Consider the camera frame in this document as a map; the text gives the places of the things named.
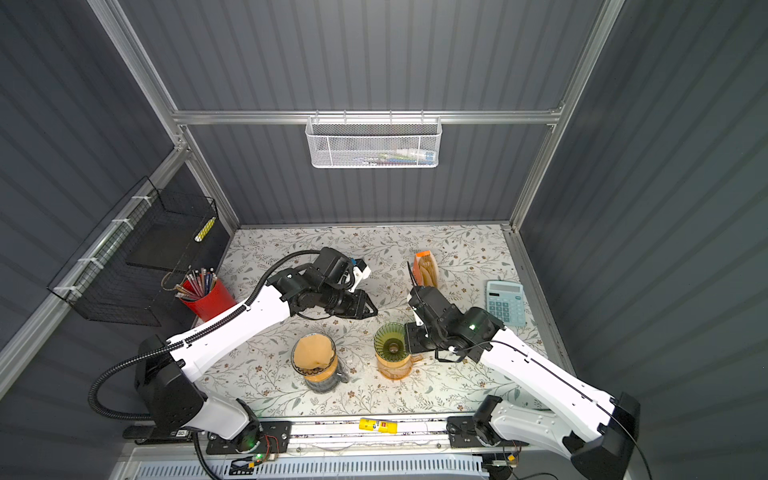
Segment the green glass dripper cone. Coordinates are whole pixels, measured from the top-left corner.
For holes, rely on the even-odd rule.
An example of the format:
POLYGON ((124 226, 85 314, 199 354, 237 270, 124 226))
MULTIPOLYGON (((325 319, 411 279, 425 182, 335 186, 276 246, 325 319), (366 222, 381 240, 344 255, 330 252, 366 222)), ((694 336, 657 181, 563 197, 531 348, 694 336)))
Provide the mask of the green glass dripper cone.
POLYGON ((406 340, 406 328, 402 323, 382 325, 374 335, 375 354, 387 361, 398 361, 410 355, 406 340))

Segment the orange coffee filter pack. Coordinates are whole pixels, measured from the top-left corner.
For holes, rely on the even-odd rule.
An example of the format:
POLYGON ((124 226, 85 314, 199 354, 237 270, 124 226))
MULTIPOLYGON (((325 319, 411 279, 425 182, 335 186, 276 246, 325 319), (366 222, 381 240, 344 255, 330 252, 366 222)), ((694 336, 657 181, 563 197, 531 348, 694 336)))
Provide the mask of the orange coffee filter pack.
POLYGON ((422 251, 414 256, 412 273, 418 285, 438 287, 438 267, 436 259, 431 251, 422 251))

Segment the amber glass carafe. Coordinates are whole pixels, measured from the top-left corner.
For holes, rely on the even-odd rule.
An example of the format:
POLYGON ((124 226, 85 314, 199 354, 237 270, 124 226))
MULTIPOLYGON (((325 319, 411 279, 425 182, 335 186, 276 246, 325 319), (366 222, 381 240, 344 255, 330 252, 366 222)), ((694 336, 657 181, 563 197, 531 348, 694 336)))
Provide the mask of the amber glass carafe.
POLYGON ((401 380, 407 377, 413 367, 423 360, 422 354, 409 355, 398 361, 387 361, 377 356, 377 369, 380 374, 390 380, 401 380))

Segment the wooden dripper ring base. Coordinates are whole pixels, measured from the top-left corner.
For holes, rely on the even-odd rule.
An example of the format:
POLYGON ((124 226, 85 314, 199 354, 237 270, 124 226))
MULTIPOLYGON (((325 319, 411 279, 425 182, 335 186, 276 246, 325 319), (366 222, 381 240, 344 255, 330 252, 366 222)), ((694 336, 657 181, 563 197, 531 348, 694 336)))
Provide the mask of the wooden dripper ring base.
POLYGON ((334 378, 337 375, 337 371, 338 371, 338 363, 334 362, 323 371, 305 375, 304 379, 310 383, 322 384, 323 382, 334 380, 334 378))

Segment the grey glass dripper cone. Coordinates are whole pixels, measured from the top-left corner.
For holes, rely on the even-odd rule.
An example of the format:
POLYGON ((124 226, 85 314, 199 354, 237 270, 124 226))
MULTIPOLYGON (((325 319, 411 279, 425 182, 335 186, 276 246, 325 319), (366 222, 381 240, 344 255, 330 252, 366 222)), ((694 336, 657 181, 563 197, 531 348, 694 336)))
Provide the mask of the grey glass dripper cone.
POLYGON ((334 341, 320 333, 302 337, 293 347, 291 364, 304 377, 329 377, 338 365, 334 341))

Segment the clear grey glass carafe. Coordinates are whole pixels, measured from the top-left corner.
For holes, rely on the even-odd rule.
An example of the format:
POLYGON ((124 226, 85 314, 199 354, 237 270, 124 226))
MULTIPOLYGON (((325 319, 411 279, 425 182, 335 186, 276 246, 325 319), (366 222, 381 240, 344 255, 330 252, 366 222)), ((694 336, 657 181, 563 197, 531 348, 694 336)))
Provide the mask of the clear grey glass carafe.
POLYGON ((306 386, 313 392, 316 393, 327 393, 336 388, 337 385, 340 383, 348 383, 349 382, 349 375, 344 372, 343 370, 338 369, 337 375, 334 378, 334 380, 329 380, 327 382, 323 382, 322 384, 314 384, 307 382, 304 379, 304 383, 306 386))

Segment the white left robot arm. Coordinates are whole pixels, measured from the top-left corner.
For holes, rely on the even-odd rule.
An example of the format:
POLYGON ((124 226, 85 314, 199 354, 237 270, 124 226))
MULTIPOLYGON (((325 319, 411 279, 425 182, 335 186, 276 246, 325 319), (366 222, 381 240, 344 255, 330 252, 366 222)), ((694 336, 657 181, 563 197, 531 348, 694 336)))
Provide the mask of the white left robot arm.
POLYGON ((377 315, 359 287, 371 274, 363 259, 329 247, 310 254, 313 261, 297 267, 287 265, 295 253, 278 260, 244 301, 172 337, 167 342, 170 352, 139 362, 136 389, 157 432, 205 431, 236 443, 242 451, 255 449, 263 437, 255 413, 241 400, 203 392, 197 381, 231 351, 307 309, 352 320, 377 315))

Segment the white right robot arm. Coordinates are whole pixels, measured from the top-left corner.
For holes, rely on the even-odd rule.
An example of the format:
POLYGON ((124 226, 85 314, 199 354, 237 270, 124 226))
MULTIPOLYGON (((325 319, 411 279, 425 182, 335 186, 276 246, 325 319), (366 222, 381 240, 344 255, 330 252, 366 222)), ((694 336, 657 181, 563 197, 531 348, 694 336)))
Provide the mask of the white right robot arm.
POLYGON ((487 396, 472 417, 481 443, 522 442, 570 460, 587 479, 622 479, 637 448, 639 402, 590 386, 540 355, 494 314, 461 311, 434 287, 414 286, 408 304, 416 321, 406 339, 415 353, 449 352, 511 379, 544 404, 542 411, 487 396))

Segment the light blue calculator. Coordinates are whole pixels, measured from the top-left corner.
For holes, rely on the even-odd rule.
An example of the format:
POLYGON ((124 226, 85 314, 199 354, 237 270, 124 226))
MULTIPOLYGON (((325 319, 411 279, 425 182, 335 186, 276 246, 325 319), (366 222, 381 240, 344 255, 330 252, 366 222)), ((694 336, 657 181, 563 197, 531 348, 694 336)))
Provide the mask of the light blue calculator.
POLYGON ((527 321, 523 285, 512 281, 488 281, 486 310, 507 326, 524 327, 527 321))

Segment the red pencil cup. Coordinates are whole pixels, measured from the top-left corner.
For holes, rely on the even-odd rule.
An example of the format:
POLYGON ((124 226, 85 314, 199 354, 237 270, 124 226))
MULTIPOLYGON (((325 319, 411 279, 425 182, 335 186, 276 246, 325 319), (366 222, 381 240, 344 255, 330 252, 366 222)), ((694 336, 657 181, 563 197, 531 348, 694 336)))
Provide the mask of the red pencil cup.
POLYGON ((176 297, 203 322, 236 305, 229 290, 211 269, 188 272, 173 289, 176 297))

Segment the yellow marker in basket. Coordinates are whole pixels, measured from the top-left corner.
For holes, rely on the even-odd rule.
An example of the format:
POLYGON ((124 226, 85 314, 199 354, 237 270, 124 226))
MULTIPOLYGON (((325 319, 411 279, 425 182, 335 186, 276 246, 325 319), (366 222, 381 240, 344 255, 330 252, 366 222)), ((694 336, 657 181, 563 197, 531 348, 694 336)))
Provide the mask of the yellow marker in basket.
POLYGON ((197 232, 197 234, 194 237, 194 241, 197 243, 201 243, 204 241, 206 236, 209 234, 209 232, 212 230, 212 228, 215 226, 217 221, 216 216, 212 216, 197 232))

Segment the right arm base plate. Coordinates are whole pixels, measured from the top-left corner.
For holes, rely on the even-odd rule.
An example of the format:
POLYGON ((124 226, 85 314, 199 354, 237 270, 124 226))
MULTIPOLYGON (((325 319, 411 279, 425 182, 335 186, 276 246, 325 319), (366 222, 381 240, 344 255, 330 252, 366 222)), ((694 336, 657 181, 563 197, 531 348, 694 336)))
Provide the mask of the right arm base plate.
POLYGON ((472 415, 449 416, 446 419, 446 431, 452 449, 470 449, 485 446, 477 435, 472 415))

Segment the white mesh wall basket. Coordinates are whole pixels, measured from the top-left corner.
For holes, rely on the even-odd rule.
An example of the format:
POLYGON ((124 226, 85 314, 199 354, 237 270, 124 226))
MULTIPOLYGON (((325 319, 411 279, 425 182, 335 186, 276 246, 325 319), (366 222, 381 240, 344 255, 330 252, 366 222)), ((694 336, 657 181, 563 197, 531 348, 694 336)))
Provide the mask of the white mesh wall basket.
POLYGON ((319 169, 428 169, 439 164, 443 126, 437 120, 332 123, 305 127, 311 164, 319 169))

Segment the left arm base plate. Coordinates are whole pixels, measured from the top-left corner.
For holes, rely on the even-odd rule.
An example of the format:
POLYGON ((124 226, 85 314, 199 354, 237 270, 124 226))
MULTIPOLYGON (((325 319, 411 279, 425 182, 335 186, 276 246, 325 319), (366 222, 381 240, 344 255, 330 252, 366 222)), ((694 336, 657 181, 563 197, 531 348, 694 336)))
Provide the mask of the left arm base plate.
POLYGON ((266 421, 260 430, 248 428, 233 440, 208 434, 205 453, 208 455, 261 455, 287 452, 293 424, 289 421, 266 421))

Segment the black device on rail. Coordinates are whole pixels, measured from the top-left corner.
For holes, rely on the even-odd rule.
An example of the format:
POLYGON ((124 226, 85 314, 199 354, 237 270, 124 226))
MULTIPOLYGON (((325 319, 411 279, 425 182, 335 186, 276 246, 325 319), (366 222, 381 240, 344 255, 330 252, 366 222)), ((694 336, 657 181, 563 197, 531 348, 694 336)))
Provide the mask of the black device on rail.
POLYGON ((154 425, 130 425, 123 430, 122 438, 136 445, 186 444, 192 442, 188 430, 163 432, 154 425))

